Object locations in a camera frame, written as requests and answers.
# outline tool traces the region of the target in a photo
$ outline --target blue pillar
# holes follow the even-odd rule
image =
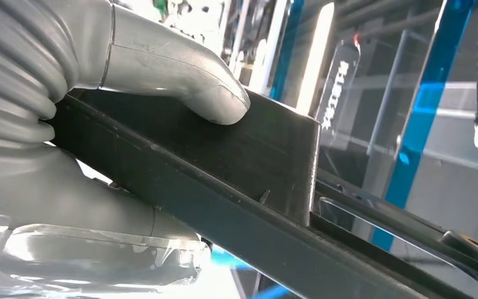
[[[276,72],[274,73],[274,82],[270,91],[270,97],[281,102],[283,96],[283,88],[287,78],[290,60],[296,45],[296,36],[298,35],[299,24],[301,22],[301,11],[304,0],[294,0],[291,6],[283,41],[281,42],[281,50],[279,51],[279,59]]]
[[[462,35],[474,10],[474,2],[474,0],[443,1],[436,32],[429,45],[421,80],[415,91],[411,115],[407,119],[385,196],[386,201],[403,209],[406,207]],[[393,236],[375,229],[372,243],[389,251],[393,244]]]

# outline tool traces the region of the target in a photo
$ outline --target sign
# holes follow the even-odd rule
[[[357,42],[342,41],[336,47],[320,99],[316,120],[321,124],[321,144],[331,143],[340,123],[340,111],[350,105],[349,92],[360,62]]]

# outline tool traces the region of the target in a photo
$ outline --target metal pipe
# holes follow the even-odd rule
[[[389,12],[393,9],[410,5],[414,1],[415,0],[382,0],[380,2],[376,2],[375,4],[366,6],[340,19],[338,21],[337,27],[338,29],[342,29],[360,24],[361,22],[365,22],[369,19],[382,16],[386,12]]]
[[[385,34],[392,34],[396,33],[401,30],[412,29],[418,26],[422,26],[427,24],[428,22],[435,21],[439,16],[439,9],[434,9],[432,11],[425,12],[424,14],[420,14],[418,16],[412,17],[411,19],[407,19],[405,21],[396,22],[387,26],[383,26],[378,29],[373,29],[370,31],[364,31],[358,34],[358,38],[362,39],[373,39],[378,36],[382,36]],[[345,40],[351,41],[354,37],[350,36]]]
[[[281,32],[281,25],[283,24],[283,19],[285,17],[286,6],[287,0],[276,0],[276,7],[274,8],[270,30],[268,31],[268,38],[266,39],[265,58],[261,69],[262,73],[259,74],[259,77],[254,77],[252,74],[252,77],[256,78],[256,81],[252,82],[255,84],[254,87],[250,84],[250,88],[254,88],[253,91],[263,95],[266,95],[268,77],[270,77],[270,72],[272,70],[272,62],[278,46],[279,33]]]
[[[413,13],[415,13],[414,6],[408,12],[408,20],[412,18]],[[395,76],[396,76],[396,73],[398,72],[400,61],[404,53],[404,48],[406,47],[406,43],[408,42],[409,37],[410,37],[410,32],[407,29],[404,29],[404,31],[402,31],[402,35],[400,36],[398,49],[396,50],[395,59],[393,60],[393,66],[391,67],[389,79],[386,84],[386,89],[384,90],[384,95],[382,96],[382,102],[380,103],[380,108],[378,109],[377,120],[375,122],[375,126],[373,127],[373,133],[371,133],[371,139],[369,139],[369,145],[367,146],[368,156],[371,155],[371,152],[373,151],[373,146],[375,145],[375,142],[377,142],[378,131],[382,125],[382,120],[386,112],[387,104],[390,99],[391,90],[393,89],[393,82],[395,81]]]
[[[417,32],[410,31],[410,38],[418,40],[419,42],[423,42],[425,44],[429,44],[429,39]]]
[[[241,42],[243,41],[243,33],[245,31],[246,17],[248,15],[248,7],[250,6],[250,0],[243,0],[241,6],[241,14],[239,15],[239,23],[237,24],[237,30],[235,31],[235,37],[233,39],[232,55],[230,56],[230,70],[235,71],[237,56],[239,55],[239,49],[241,48]]]

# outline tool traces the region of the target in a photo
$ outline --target industrial machine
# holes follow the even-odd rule
[[[399,2],[410,1],[365,11]],[[359,38],[435,17],[418,86],[436,86],[473,7],[444,1]],[[336,14],[348,24],[360,8]],[[0,298],[182,288],[209,251],[195,232],[303,298],[470,298],[326,219],[347,211],[478,281],[478,241],[317,180],[332,128],[307,114],[245,91],[208,48],[107,0],[0,0]],[[416,161],[417,150],[399,152]],[[116,184],[85,178],[75,158]]]

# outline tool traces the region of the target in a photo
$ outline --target black metal part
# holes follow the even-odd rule
[[[470,298],[319,216],[298,223],[319,124],[249,96],[233,126],[169,98],[97,91],[67,97],[50,123],[56,145],[304,298]]]
[[[472,244],[468,244],[465,239],[454,238],[454,233],[447,232],[393,204],[365,194],[335,176],[330,176],[325,182],[318,181],[316,189],[325,194],[324,202],[388,231],[454,265],[478,281],[478,250],[473,250]]]

